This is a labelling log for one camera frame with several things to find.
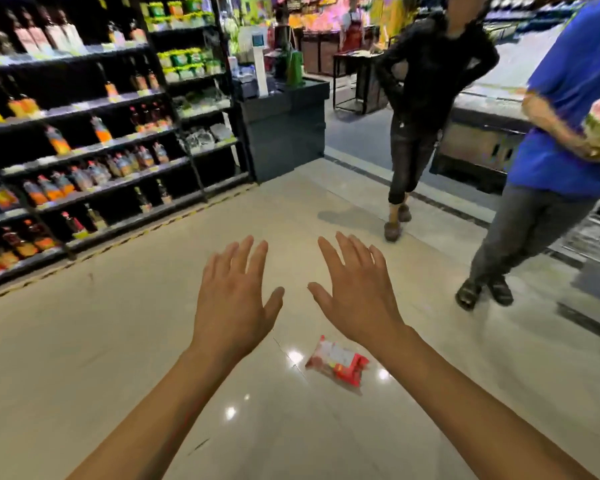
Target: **person in black clothing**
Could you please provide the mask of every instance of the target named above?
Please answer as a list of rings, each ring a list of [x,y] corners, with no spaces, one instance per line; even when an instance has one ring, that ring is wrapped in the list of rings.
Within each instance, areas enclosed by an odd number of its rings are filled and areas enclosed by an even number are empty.
[[[499,60],[482,30],[489,0],[446,2],[446,15],[433,14],[409,25],[376,62],[378,81],[393,108],[393,179],[389,222],[384,225],[389,242],[400,237],[400,222],[411,220],[407,197],[431,158],[454,99]],[[408,71],[400,87],[392,67],[403,61],[408,63]]]

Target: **brown slipper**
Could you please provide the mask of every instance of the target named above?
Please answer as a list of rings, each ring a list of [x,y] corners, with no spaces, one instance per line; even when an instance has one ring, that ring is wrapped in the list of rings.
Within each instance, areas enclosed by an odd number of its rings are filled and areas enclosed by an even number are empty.
[[[400,222],[409,222],[411,220],[411,211],[409,210],[409,206],[405,203],[398,208],[398,220]]]
[[[384,238],[387,242],[395,242],[400,238],[400,234],[402,233],[402,227],[400,223],[392,223],[387,222],[384,224]]]

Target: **black jacket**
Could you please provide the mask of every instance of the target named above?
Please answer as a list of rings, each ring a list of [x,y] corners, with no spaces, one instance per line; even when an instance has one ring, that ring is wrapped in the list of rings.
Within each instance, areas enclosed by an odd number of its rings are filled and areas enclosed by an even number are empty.
[[[419,20],[376,59],[380,85],[403,121],[442,128],[458,93],[500,60],[479,24],[470,23],[456,39],[448,38],[446,31],[442,14]],[[402,61],[409,65],[403,88],[392,74],[392,67]]]

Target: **left hand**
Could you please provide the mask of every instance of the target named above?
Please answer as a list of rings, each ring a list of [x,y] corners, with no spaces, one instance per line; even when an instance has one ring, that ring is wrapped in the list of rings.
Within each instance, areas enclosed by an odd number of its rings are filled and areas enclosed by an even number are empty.
[[[198,294],[191,348],[233,367],[273,328],[285,290],[262,305],[262,276],[269,245],[262,241],[247,261],[253,237],[232,242],[207,262]]]

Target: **foot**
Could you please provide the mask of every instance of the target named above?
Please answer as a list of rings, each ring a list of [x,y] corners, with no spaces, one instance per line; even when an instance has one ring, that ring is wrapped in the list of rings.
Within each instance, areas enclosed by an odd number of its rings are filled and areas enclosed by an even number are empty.
[[[384,224],[384,238],[387,242],[395,242],[400,238],[402,227],[400,222],[387,222]]]
[[[511,306],[513,304],[513,294],[507,282],[504,281],[504,276],[497,276],[490,279],[487,282],[487,288],[489,288],[491,296],[497,304],[502,306]]]
[[[409,222],[411,220],[411,211],[409,210],[409,206],[405,203],[398,208],[398,220],[400,222]]]
[[[456,293],[456,303],[464,308],[467,312],[475,308],[478,303],[482,287],[471,280],[467,280],[460,286],[460,290]]]

